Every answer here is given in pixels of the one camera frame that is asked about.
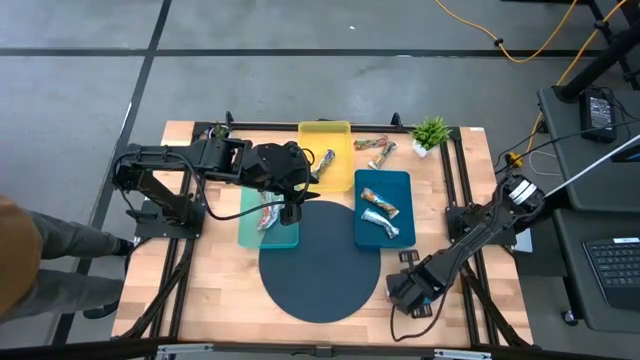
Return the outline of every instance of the gray pants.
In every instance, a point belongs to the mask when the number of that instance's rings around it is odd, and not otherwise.
[[[43,240],[42,259],[62,256],[95,258],[112,255],[118,238],[94,228],[31,212]],[[72,313],[113,303],[120,298],[123,281],[53,270],[39,270],[31,289],[0,322],[45,312]]]

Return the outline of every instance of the brown jacket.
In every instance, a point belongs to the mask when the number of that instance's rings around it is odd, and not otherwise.
[[[27,293],[40,266],[42,240],[31,217],[0,196],[0,315]]]

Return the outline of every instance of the concrete floor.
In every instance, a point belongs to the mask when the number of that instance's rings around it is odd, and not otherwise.
[[[23,48],[146,48],[162,4],[1,2],[0,47]],[[511,49],[537,48],[566,11],[563,5],[499,0],[444,2],[504,37]],[[608,11],[613,2],[600,3]],[[578,7],[551,48],[578,49],[592,23],[589,10]],[[614,17],[614,28],[624,24],[621,16]],[[604,44],[598,37],[591,48]],[[429,0],[174,0],[159,47],[493,48],[489,38],[446,16]],[[24,207],[87,222],[142,60],[0,57],[0,192]],[[569,61],[546,58],[519,65],[502,58],[156,58],[131,141],[155,144],[167,120],[217,120],[226,110],[238,121],[325,117],[381,124],[397,111],[405,123],[429,114],[443,115],[453,125],[484,126],[496,156],[528,135],[538,111],[536,90],[555,83]],[[581,61],[578,68],[586,63]],[[628,88],[617,67],[598,83]],[[553,158],[537,157],[535,165],[539,171],[557,172]],[[560,183],[558,176],[539,176],[529,168],[524,172],[546,190]],[[104,229],[131,237],[133,228],[114,197]],[[43,266],[67,270],[72,261]],[[100,259],[91,273],[121,277],[122,263]],[[558,315],[568,305],[560,279],[522,277],[521,284],[535,342],[543,348],[627,358],[640,353],[639,336],[566,326]],[[1,325],[0,347],[47,344],[56,321],[42,315]],[[107,339],[112,323],[112,317],[88,321],[78,316],[69,341]]]

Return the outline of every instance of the candy bar wrapper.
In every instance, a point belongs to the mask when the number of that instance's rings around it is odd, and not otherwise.
[[[369,139],[369,140],[356,140],[353,142],[353,147],[356,150],[365,150],[372,147],[382,147],[387,145],[389,142],[389,137],[387,135],[382,135],[379,139]]]
[[[336,152],[335,151],[333,151],[331,149],[327,150],[327,153],[324,154],[324,157],[322,158],[322,160],[320,160],[320,162],[316,166],[315,170],[313,170],[311,172],[311,176],[316,178],[316,180],[320,180],[320,176],[322,175],[322,173],[325,170],[327,170],[329,165],[331,165],[331,162],[333,161],[333,159],[335,157],[336,157]]]
[[[382,210],[389,214],[390,219],[393,219],[400,213],[400,210],[396,209],[395,206],[391,205],[387,200],[382,198],[382,196],[374,193],[369,188],[364,188],[360,197],[382,208]]]
[[[378,154],[373,160],[369,161],[369,167],[375,170],[380,170],[382,164],[387,160],[389,155],[395,150],[397,147],[396,143],[393,141],[389,141],[387,145],[382,149],[380,154]]]
[[[282,196],[276,196],[272,192],[264,191],[260,193],[260,201],[262,204],[270,203],[273,201],[282,200]],[[258,222],[258,231],[267,230],[273,225],[276,220],[278,220],[278,214],[280,214],[280,209],[282,209],[284,205],[271,205],[262,209],[262,217]]]
[[[393,239],[394,237],[398,236],[398,234],[400,234],[400,229],[391,225],[389,220],[385,219],[384,217],[382,217],[382,215],[371,209],[367,209],[364,211],[364,213],[362,214],[362,220],[370,221],[374,224],[378,224],[384,227],[384,229],[387,231],[387,235],[389,235],[389,239]]]

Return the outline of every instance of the black round mat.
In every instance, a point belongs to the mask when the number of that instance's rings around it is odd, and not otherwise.
[[[337,203],[305,202],[298,246],[260,250],[262,283],[289,315],[314,323],[338,321],[373,293],[380,250],[356,246],[353,216]]]

